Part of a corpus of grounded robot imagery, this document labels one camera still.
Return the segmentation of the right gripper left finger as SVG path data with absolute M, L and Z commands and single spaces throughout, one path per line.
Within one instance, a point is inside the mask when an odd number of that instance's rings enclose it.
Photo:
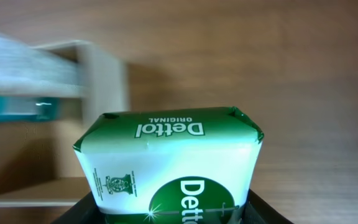
M 104 224 L 104 215 L 90 192 L 51 224 Z

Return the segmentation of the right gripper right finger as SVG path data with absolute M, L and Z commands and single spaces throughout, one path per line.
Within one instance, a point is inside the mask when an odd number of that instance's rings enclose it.
M 254 191 L 249 190 L 244 210 L 244 224 L 293 224 Z

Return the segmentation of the green Dettol soap bar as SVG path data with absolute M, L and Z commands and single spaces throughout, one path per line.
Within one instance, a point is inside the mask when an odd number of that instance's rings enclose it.
M 217 107 L 105 113 L 73 148 L 106 223 L 240 223 L 263 138 Z

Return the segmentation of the blue mouthwash bottle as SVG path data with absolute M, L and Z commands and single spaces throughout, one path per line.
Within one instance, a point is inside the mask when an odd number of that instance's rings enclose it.
M 0 123 L 53 121 L 60 100 L 51 97 L 0 96 Z

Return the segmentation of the white lotion tube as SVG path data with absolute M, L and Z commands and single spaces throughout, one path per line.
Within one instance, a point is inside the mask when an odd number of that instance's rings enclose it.
M 78 75 L 75 62 L 0 33 L 0 96 L 77 98 Z

